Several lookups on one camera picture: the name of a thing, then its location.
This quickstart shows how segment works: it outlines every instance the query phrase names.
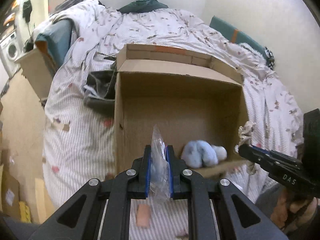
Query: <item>clear plastic bag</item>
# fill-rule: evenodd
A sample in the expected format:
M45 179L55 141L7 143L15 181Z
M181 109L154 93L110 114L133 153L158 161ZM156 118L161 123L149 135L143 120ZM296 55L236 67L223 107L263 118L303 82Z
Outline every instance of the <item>clear plastic bag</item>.
M165 159L165 144L158 127L153 127L151 141L150 189L158 203L170 198L169 163Z

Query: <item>bed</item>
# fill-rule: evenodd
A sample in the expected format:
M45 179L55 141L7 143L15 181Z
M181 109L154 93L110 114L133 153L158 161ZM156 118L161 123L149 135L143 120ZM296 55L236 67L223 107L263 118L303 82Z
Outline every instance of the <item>bed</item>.
M250 121L256 123L252 144L296 155L295 140L302 113L294 97L266 60L248 44L229 42L201 19L184 10L161 8L148 13L121 14L84 0L52 16L47 24L71 19L73 36L62 66L56 71L45 105L44 180L56 207L61 206L91 178L104 180L115 172L112 120L84 106L84 85L89 72L107 70L129 43L154 44L189 49L212 55L236 68L243 76L243 90ZM256 165L249 176L244 165L226 174L255 202L275 182ZM174 239L188 230L187 203L170 200L153 217L151 228L135 226L132 201L130 239ZM153 203L152 198L146 202Z

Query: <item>teal cushion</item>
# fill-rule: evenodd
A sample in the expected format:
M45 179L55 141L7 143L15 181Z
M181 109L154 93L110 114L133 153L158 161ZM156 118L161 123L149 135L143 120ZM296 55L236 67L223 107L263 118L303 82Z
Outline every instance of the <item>teal cushion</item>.
M48 51L45 54L49 54L54 61L56 65L55 71L62 66L64 58L70 48L72 24L71 20L60 20L46 28L35 40L35 44L37 44L37 41L46 42Z
M231 41L234 31L236 30L236 27L233 27L231 24L225 22L224 20L219 19L216 16L212 17L212 20L209 25L211 28L217 30L220 32L226 39ZM260 52L262 56L268 61L269 58L267 57L265 53L265 49L263 46L261 46L259 43L257 43L255 40L253 40L251 37L249 37L244 32L239 31L237 33L237 37L235 40L235 43L247 43L249 44L253 49Z

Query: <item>screw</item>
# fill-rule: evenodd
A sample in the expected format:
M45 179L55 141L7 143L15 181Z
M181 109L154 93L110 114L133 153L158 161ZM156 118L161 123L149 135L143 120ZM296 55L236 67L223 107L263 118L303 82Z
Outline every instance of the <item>screw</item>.
M183 170L182 173L186 176L190 176L192 174L192 170L186 169L186 170Z
M97 179L90 179L89 180L89 185L90 186L97 186L99 181Z
M133 176L133 175L135 175L137 172L134 170L134 169L130 169L130 170L127 170L127 175L128 176Z
M220 184L223 186L229 186L230 181L228 179L222 179L220 180Z

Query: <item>pillow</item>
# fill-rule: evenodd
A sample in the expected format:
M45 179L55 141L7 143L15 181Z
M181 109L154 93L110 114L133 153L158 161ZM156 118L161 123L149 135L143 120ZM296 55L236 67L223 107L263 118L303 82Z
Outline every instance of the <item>pillow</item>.
M126 6L121 7L119 12L122 14L125 13L146 13L151 12L156 9L168 8L167 5L158 2L157 0L136 0L132 3L129 3Z
M251 37L249 37L244 32L238 30L237 28L233 27L231 24L221 20L220 18L213 16L212 20L209 25L211 28L215 29L216 31L220 32L226 39L231 41L232 43L240 44L240 43L247 43L249 44L254 50L262 54L262 56L266 60L266 64L269 68L273 70L275 63L274 57L270 50L267 47L261 46Z
M60 20L39 33L35 40L39 51L54 63L55 69L50 69L52 76L62 66L70 48L72 24L69 19Z

